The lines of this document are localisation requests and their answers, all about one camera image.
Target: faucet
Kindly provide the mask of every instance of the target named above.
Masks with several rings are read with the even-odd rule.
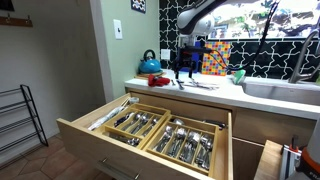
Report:
[[[313,30],[309,36],[307,37],[306,41],[304,42],[303,46],[302,46],[302,49],[301,49],[301,52],[300,52],[300,55],[299,55],[299,58],[298,58],[298,61],[297,61],[297,64],[296,64],[296,67],[294,68],[293,70],[293,73],[289,79],[289,83],[292,83],[292,84],[295,84],[297,83],[299,80],[306,80],[306,79],[309,79],[311,78],[317,71],[318,69],[320,68],[320,63],[319,65],[316,67],[316,69],[312,72],[312,73],[308,73],[308,74],[300,74],[300,68],[301,68],[301,65],[302,65],[302,62],[303,62],[303,59],[304,59],[304,56],[305,56],[305,53],[306,53],[306,50],[308,48],[308,45],[309,43],[311,42],[312,38],[314,36],[318,36],[318,39],[319,39],[319,30],[318,29],[315,29]],[[316,56],[320,55],[320,42],[318,42],[318,47],[316,49],[316,53],[315,53]]]

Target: wooden drawer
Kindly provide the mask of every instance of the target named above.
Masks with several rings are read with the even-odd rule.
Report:
[[[214,168],[211,168],[208,174],[204,173],[204,171],[201,172],[201,170],[190,168],[185,164],[150,153],[147,150],[148,145],[159,136],[158,134],[161,133],[163,127],[169,123],[171,115],[163,114],[163,123],[159,123],[158,127],[152,128],[153,131],[150,131],[141,141],[143,143],[139,147],[133,147],[103,135],[103,129],[101,128],[95,131],[88,130],[88,127],[94,121],[125,103],[130,96],[130,94],[126,94],[73,122],[58,119],[58,126],[66,150],[119,180],[135,178],[142,180],[233,179],[232,118],[231,113],[227,110],[218,115],[218,117],[223,117],[224,119],[217,120],[228,122],[228,128],[221,131],[216,130],[213,134],[215,137],[217,136],[217,141],[215,139],[216,144],[214,145],[216,147],[214,151]],[[195,127],[188,126],[202,131],[210,130],[209,127],[213,127],[200,121],[193,122],[192,126]]]

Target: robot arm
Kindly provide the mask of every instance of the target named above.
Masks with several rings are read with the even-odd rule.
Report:
[[[183,35],[208,35],[213,31],[214,19],[208,15],[225,4],[253,3],[258,0],[198,0],[179,14],[177,26]]]

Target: patterned wall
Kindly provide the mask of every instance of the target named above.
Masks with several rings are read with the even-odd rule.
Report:
[[[176,27],[177,16],[181,10],[196,0],[160,0],[160,48],[173,51],[170,61],[161,60],[162,68],[171,68],[176,57],[178,47],[178,30]],[[206,37],[199,37],[202,44]],[[232,40],[231,56],[229,64],[239,66],[246,64],[256,52],[258,40]],[[303,73],[312,72],[320,62],[319,56],[315,56],[318,41],[310,43],[305,60],[302,65]],[[267,40],[257,60],[248,67],[246,76],[288,79],[294,69],[303,45],[303,39],[273,39]]]

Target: kitchen sink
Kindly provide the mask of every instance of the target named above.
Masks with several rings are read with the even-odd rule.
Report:
[[[251,80],[242,83],[250,96],[320,106],[320,87],[314,83],[289,84],[282,80]]]

